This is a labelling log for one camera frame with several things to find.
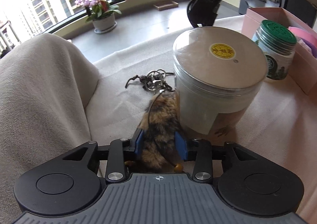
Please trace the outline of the pink cardboard box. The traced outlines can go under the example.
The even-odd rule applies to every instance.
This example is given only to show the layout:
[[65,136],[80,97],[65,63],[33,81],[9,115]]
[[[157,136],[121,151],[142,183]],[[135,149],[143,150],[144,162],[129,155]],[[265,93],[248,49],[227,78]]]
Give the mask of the pink cardboard box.
[[316,91],[316,32],[307,24],[283,8],[251,8],[242,34],[265,54],[269,81],[290,76],[305,94]]

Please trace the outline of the pink soft object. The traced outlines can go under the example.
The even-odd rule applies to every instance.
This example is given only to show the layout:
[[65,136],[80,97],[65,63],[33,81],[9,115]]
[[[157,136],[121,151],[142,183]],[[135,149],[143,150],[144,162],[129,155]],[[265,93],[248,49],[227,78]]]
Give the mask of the pink soft object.
[[316,38],[313,34],[308,31],[290,26],[288,28],[295,36],[303,40],[303,42],[310,47],[312,55],[316,58]]

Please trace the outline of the pink orchid flower pot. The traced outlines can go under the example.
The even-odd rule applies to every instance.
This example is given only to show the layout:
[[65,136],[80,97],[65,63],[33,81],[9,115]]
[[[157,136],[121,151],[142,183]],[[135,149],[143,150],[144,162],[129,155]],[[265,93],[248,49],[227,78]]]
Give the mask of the pink orchid flower pot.
[[121,14],[119,6],[108,0],[75,0],[76,6],[86,10],[86,22],[92,22],[96,34],[104,34],[116,27],[115,14]]

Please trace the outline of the brown furry tail keychain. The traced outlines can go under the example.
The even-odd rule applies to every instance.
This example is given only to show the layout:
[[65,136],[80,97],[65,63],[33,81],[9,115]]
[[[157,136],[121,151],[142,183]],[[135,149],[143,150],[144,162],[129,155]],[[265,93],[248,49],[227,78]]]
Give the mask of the brown furry tail keychain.
[[142,151],[139,161],[146,170],[156,172],[170,167],[183,172],[181,163],[175,163],[175,133],[180,131],[176,112],[175,92],[154,95],[145,110],[138,128],[143,130]]

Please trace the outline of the brown shallow tray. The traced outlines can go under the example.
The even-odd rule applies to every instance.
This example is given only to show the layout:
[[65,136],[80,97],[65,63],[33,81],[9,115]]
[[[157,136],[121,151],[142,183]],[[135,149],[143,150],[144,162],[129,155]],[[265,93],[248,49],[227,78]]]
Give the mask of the brown shallow tray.
[[162,2],[156,2],[153,6],[158,11],[164,11],[164,10],[177,8],[179,4],[175,1],[162,1]]

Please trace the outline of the beige blanket cushion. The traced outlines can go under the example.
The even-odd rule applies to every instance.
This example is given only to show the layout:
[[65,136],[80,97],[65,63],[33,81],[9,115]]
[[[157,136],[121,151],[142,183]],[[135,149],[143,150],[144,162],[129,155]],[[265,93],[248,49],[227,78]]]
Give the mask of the beige blanket cushion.
[[1,59],[1,223],[20,214],[16,179],[90,140],[85,109],[98,69],[71,42],[41,34]]

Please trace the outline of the green lid glass jar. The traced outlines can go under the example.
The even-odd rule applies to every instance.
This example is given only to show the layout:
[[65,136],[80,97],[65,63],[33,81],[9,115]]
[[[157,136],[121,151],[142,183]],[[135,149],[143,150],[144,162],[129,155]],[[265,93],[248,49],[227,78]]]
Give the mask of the green lid glass jar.
[[297,39],[285,26],[263,20],[252,40],[261,48],[268,63],[267,78],[280,81],[286,78],[292,64]]

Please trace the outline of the large tan lid canister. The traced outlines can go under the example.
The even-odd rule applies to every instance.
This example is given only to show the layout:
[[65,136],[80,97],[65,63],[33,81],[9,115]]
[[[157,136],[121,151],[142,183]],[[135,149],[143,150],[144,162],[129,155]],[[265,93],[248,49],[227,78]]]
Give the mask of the large tan lid canister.
[[177,117],[190,138],[229,133],[257,95],[268,72],[262,50],[243,34],[199,27],[173,44]]

